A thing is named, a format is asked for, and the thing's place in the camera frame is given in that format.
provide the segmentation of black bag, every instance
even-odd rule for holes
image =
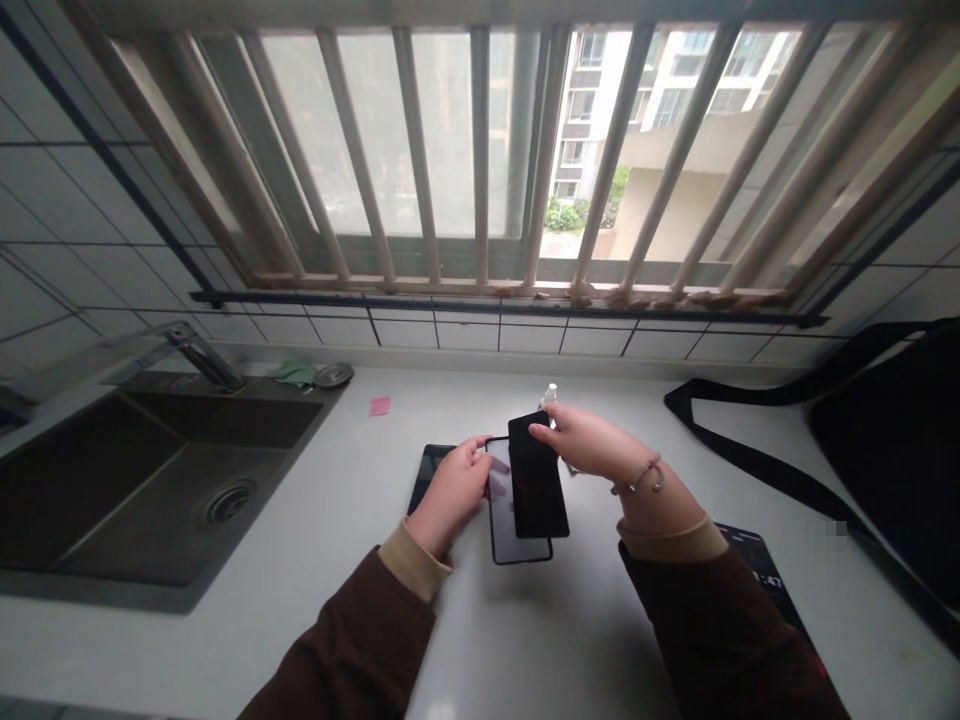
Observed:
[[[860,373],[895,343],[926,335]],[[792,465],[697,425],[693,400],[794,405],[891,555],[842,499]],[[887,578],[960,658],[960,320],[882,323],[819,368],[769,390],[691,380],[664,403],[707,447],[853,532]]]

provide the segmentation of person's left hand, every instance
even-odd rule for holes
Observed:
[[[473,516],[493,458],[480,450],[492,435],[464,440],[443,459],[420,505],[407,520],[414,540],[438,560]]]

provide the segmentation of window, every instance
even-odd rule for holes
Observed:
[[[596,95],[595,90],[571,90],[570,114],[567,118],[571,122],[589,121],[593,113],[593,99]]]
[[[644,70],[653,70],[660,62],[660,51],[663,49],[663,33],[656,30],[653,37],[650,38],[650,49],[647,51],[646,62],[643,63]]]
[[[580,36],[579,68],[598,68],[603,64],[603,49],[607,44],[606,33],[584,33]]]
[[[560,200],[574,200],[577,197],[576,181],[561,180],[553,184],[553,194]]]
[[[773,33],[740,33],[723,71],[724,77],[756,77],[773,40]]]
[[[702,55],[677,55],[673,59],[673,69],[670,74],[674,77],[695,77],[703,70],[707,61]]]
[[[625,64],[642,78],[651,63],[626,51],[636,18],[620,5],[607,32],[571,43],[560,26],[541,52],[540,32],[510,30],[502,3],[484,7],[506,29],[469,32],[436,31],[442,13],[383,32],[376,3],[375,17],[277,4],[286,31],[249,3],[190,20],[164,3],[118,14],[91,2],[81,23],[251,290],[801,298],[955,122],[960,30],[947,25],[918,43],[907,25],[845,19],[822,33],[774,6],[736,37],[665,21],[657,89],[647,75],[616,106]],[[555,20],[539,8],[531,22]],[[727,75],[706,78],[721,46]],[[568,68],[601,59],[602,89],[570,87]],[[703,122],[695,108],[740,114]]]
[[[719,88],[710,103],[707,115],[733,115],[743,112],[743,105],[750,97],[749,90]]]
[[[686,88],[664,90],[660,107],[657,108],[656,117],[653,119],[653,126],[660,128],[678,125],[687,112],[691,97],[693,97],[693,90]]]
[[[643,122],[643,116],[647,112],[647,105],[650,102],[652,92],[652,90],[637,90],[637,97],[633,99],[633,107],[630,109],[630,122]]]
[[[561,165],[583,165],[583,141],[567,141],[563,143],[563,152],[560,156]]]

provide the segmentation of hand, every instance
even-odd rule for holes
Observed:
[[[414,540],[438,560],[480,505],[493,457],[480,448],[492,435],[465,440],[440,463],[420,505],[407,520]]]
[[[530,434],[585,473],[622,485],[635,480],[654,455],[635,437],[586,410],[560,403],[550,403],[544,410],[556,422],[556,430],[531,425]]]

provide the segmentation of small bottle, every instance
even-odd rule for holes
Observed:
[[[537,405],[537,410],[543,410],[545,405],[549,405],[552,402],[557,401],[557,386],[555,383],[550,383],[547,385],[547,391],[543,394],[543,399],[540,400],[540,404]]]

